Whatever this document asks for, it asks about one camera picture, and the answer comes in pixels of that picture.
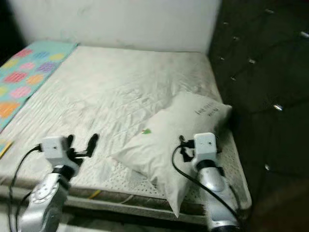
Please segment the headboard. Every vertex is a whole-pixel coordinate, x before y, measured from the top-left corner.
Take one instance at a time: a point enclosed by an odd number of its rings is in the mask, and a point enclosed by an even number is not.
[[[309,2],[223,0],[209,57],[253,213],[308,193]]]

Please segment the colorful blanket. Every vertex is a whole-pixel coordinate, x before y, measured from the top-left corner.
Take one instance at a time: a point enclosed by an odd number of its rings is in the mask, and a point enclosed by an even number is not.
[[[0,132],[76,46],[34,42],[0,67]]]

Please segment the wrinkled sheet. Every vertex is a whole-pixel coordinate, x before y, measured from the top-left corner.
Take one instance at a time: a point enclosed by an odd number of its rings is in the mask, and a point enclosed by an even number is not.
[[[22,156],[42,138],[75,135],[73,146],[86,147],[93,133],[100,139],[72,179],[74,189],[102,189],[162,199],[164,196],[141,174],[110,157],[145,122],[166,107],[180,90],[221,101],[207,57],[201,53],[163,53],[79,46],[28,100],[0,138],[14,144],[0,159],[0,179],[11,178]],[[227,131],[220,155],[226,176],[235,186],[243,208],[251,205],[233,137]],[[18,179],[36,182],[51,171],[43,153],[33,153]],[[186,202],[203,203],[192,187]]]

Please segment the pillow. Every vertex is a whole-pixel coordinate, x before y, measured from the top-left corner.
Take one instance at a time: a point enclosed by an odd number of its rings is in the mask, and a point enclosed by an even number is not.
[[[231,109],[211,98],[180,92],[168,108],[148,120],[142,133],[112,156],[145,175],[165,195],[178,217],[190,182],[171,165],[171,154],[180,144],[178,138],[183,135],[189,140],[197,133],[216,132],[226,122]],[[182,155],[176,155],[175,162],[185,173],[195,176],[191,163],[184,163]]]

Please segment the black cable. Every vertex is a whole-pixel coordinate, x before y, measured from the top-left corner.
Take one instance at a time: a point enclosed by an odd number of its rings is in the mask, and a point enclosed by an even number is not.
[[[35,146],[34,148],[32,148],[30,151],[28,151],[24,157],[21,159],[16,171],[15,171],[15,174],[14,174],[14,177],[12,179],[12,182],[9,186],[9,201],[8,201],[8,220],[9,220],[9,228],[10,228],[10,232],[14,232],[14,230],[12,229],[12,224],[11,224],[11,212],[12,212],[12,201],[13,201],[13,186],[15,185],[15,182],[16,182],[16,178],[17,178],[17,173],[21,167],[21,165],[23,164],[23,162],[25,161],[25,159],[28,157],[28,155],[33,152],[33,151],[40,151],[41,150],[41,146],[40,145],[37,145]]]
[[[235,219],[237,220],[239,226],[242,225],[241,220],[239,219],[238,215],[236,214],[236,212],[224,201],[222,200],[220,197],[218,197],[216,194],[214,194],[209,188],[207,188],[206,186],[204,186],[202,183],[200,183],[199,181],[197,181],[196,179],[192,178],[191,176],[189,176],[188,174],[184,173],[182,170],[180,170],[174,162],[174,158],[175,158],[175,154],[176,151],[181,148],[181,146],[179,145],[178,147],[175,148],[175,150],[173,151],[172,154],[172,165],[175,168],[176,171],[178,171],[181,175],[183,175],[184,177],[186,177],[187,179],[191,180],[193,183],[195,183],[196,185],[200,186],[202,189],[204,189],[206,192],[208,192],[212,197],[214,197],[217,201],[219,201],[225,208],[228,209],[228,211],[231,212],[231,214],[235,217]]]
[[[16,231],[18,231],[18,215],[19,215],[19,211],[21,206],[23,205],[23,203],[26,201],[26,199],[30,196],[31,191],[29,193],[27,193],[23,199],[19,202],[17,209],[16,209],[16,213],[15,213],[15,227],[16,227]]]

